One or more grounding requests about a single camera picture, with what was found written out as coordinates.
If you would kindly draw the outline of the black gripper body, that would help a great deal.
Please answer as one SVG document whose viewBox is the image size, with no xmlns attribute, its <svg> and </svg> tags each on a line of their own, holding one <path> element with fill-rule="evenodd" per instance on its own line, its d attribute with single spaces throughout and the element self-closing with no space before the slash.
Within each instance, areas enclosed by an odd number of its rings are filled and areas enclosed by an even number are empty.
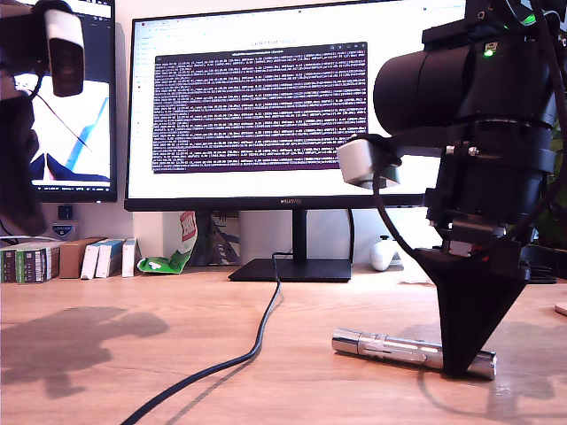
<svg viewBox="0 0 567 425">
<path fill-rule="evenodd" d="M 470 255 L 532 211 L 554 168 L 550 142 L 548 127 L 474 126 L 442 155 L 425 205 L 444 253 Z"/>
</svg>

